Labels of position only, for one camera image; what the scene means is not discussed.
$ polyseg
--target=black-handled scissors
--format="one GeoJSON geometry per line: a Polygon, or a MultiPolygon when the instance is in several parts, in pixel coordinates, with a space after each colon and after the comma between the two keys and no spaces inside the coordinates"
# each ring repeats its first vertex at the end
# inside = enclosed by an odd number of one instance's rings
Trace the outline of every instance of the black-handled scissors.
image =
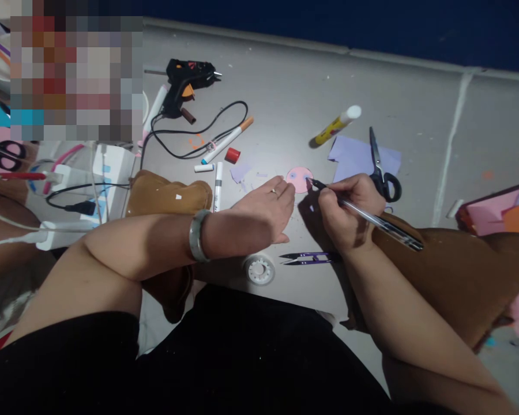
{"type": "Polygon", "coordinates": [[[18,171],[22,164],[23,159],[27,156],[27,149],[23,144],[15,141],[1,141],[0,142],[0,168],[7,171],[18,171]]]}
{"type": "Polygon", "coordinates": [[[371,180],[375,183],[375,188],[387,202],[396,202],[402,196],[402,185],[396,177],[390,173],[385,173],[382,169],[381,155],[379,154],[379,147],[377,146],[377,139],[373,132],[373,127],[369,127],[369,143],[371,143],[371,156],[373,157],[373,164],[375,171],[371,176],[371,180]],[[390,195],[389,183],[394,186],[394,195],[390,195]]]}

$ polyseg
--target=white chalk mark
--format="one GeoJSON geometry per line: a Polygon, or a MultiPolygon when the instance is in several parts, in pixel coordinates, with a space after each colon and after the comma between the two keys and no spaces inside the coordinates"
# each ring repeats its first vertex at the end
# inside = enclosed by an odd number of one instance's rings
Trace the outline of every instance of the white chalk mark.
{"type": "Polygon", "coordinates": [[[457,96],[456,111],[454,113],[454,120],[452,121],[452,128],[450,129],[450,135],[448,136],[448,145],[446,147],[446,156],[444,157],[444,165],[442,166],[442,172],[440,174],[440,183],[437,187],[437,197],[434,202],[434,211],[432,213],[432,227],[435,228],[440,222],[440,216],[442,214],[442,205],[444,204],[444,193],[446,192],[446,180],[448,177],[448,168],[450,167],[450,159],[452,158],[452,144],[454,137],[456,136],[457,126],[460,122],[461,113],[463,112],[463,106],[465,105],[465,99],[467,98],[467,87],[473,79],[473,75],[477,69],[468,69],[462,76],[460,81],[460,91],[457,96]]]}

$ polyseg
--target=right hand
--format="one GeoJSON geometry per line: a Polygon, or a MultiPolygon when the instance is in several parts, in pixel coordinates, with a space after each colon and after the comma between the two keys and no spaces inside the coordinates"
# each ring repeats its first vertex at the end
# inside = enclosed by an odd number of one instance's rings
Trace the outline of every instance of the right hand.
{"type": "Polygon", "coordinates": [[[325,230],[341,254],[359,247],[372,246],[373,226],[351,209],[341,207],[335,192],[366,212],[380,215],[385,210],[386,201],[377,192],[371,178],[361,173],[329,184],[319,194],[319,207],[325,230]]]}

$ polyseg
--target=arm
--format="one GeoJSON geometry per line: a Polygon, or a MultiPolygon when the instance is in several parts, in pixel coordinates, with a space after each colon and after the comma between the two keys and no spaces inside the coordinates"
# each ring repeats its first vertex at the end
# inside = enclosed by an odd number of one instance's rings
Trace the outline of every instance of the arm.
{"type": "Polygon", "coordinates": [[[344,258],[395,401],[429,401],[459,413],[511,413],[496,380],[453,329],[371,241],[373,228],[339,207],[334,191],[381,214],[385,201],[367,175],[323,190],[325,228],[344,258]]]}
{"type": "MultiPolygon", "coordinates": [[[[210,259],[248,255],[282,233],[294,208],[294,187],[277,176],[248,193],[232,209],[206,217],[202,248],[210,259]],[[278,189],[277,194],[271,189],[278,189]]],[[[192,216],[148,215],[104,224],[61,257],[7,344],[51,324],[100,311],[139,316],[140,281],[194,262],[192,216]]]]}

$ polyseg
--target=glue stick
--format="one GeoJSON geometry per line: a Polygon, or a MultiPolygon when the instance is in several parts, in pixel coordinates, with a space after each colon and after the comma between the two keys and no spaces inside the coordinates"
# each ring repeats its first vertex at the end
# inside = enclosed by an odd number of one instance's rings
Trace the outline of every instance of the glue stick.
{"type": "Polygon", "coordinates": [[[327,128],[325,128],[319,135],[315,136],[315,142],[318,145],[324,144],[332,136],[338,134],[345,126],[350,124],[362,114],[362,108],[359,105],[352,105],[340,116],[334,120],[327,128]]]}

